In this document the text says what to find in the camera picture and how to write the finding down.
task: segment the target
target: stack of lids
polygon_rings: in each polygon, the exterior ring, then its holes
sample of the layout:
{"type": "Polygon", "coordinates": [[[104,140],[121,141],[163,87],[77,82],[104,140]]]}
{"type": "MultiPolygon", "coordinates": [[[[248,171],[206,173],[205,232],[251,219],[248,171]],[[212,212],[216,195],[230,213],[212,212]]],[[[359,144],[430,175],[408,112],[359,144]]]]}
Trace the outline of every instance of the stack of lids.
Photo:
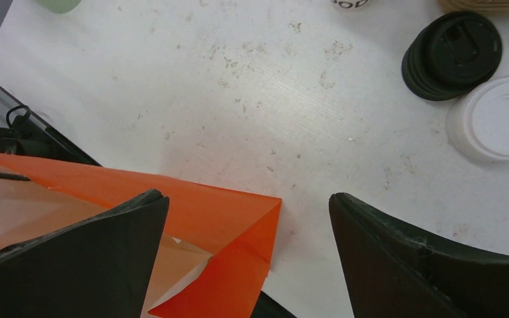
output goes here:
{"type": "Polygon", "coordinates": [[[482,15],[509,13],[509,0],[438,0],[446,12],[475,11],[482,15]]]}
{"type": "Polygon", "coordinates": [[[501,57],[500,35],[488,19],[470,11],[449,13],[422,30],[409,47],[403,79],[417,96],[445,101],[489,80],[501,57]]]}

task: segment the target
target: black wire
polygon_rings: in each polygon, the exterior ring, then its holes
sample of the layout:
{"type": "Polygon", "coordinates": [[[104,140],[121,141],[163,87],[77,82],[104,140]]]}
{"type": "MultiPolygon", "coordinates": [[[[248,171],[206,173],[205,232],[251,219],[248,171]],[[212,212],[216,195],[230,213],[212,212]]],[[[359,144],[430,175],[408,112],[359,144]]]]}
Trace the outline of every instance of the black wire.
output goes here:
{"type": "Polygon", "coordinates": [[[32,115],[32,109],[26,105],[19,105],[11,108],[9,111],[7,111],[7,115],[5,116],[5,120],[9,128],[13,128],[13,124],[11,123],[11,114],[15,111],[18,111],[19,109],[26,109],[26,113],[21,117],[21,119],[19,119],[18,125],[25,123],[32,115]]]}

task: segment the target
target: green cup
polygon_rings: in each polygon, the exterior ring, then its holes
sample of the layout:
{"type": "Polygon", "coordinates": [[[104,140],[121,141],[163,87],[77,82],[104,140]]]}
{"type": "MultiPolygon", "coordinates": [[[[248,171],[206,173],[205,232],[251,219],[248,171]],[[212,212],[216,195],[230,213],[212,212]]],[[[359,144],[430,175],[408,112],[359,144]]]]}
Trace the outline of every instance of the green cup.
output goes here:
{"type": "Polygon", "coordinates": [[[37,0],[43,7],[53,13],[67,13],[81,2],[81,0],[37,0]]]}

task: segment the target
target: black object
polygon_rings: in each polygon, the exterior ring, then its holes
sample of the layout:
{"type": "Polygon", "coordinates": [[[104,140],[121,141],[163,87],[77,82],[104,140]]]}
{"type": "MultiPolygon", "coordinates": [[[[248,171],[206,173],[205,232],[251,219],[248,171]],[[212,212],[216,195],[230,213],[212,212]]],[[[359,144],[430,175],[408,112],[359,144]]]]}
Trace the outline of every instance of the black object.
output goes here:
{"type": "Polygon", "coordinates": [[[0,318],[140,317],[168,211],[149,190],[0,251],[0,318]]]}
{"type": "Polygon", "coordinates": [[[6,116],[9,128],[0,128],[0,153],[34,156],[99,166],[65,136],[51,127],[26,105],[11,109],[6,116]],[[17,115],[11,122],[11,115],[17,115]]]}
{"type": "Polygon", "coordinates": [[[251,318],[296,318],[296,316],[261,291],[251,318]]]}
{"type": "Polygon", "coordinates": [[[509,317],[509,256],[459,244],[346,194],[329,200],[355,317],[509,317]]]}
{"type": "Polygon", "coordinates": [[[502,41],[484,16],[458,11],[419,33],[401,66],[403,80],[418,97],[445,101],[488,81],[502,57],[502,41]]]}

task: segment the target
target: paper bag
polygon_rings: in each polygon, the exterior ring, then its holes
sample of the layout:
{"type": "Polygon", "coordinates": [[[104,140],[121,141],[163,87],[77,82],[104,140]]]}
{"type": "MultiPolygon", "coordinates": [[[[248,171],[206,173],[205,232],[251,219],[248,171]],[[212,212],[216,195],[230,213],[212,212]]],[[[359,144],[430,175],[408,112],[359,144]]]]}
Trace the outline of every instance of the paper bag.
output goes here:
{"type": "MultiPolygon", "coordinates": [[[[200,262],[159,298],[146,297],[144,310],[167,299],[149,313],[165,318],[250,317],[270,270],[280,199],[42,158],[0,154],[0,167],[103,208],[148,189],[160,190],[171,202],[164,233],[213,257],[203,271],[200,262]]],[[[162,265],[161,258],[157,261],[156,267],[162,265]]]]}

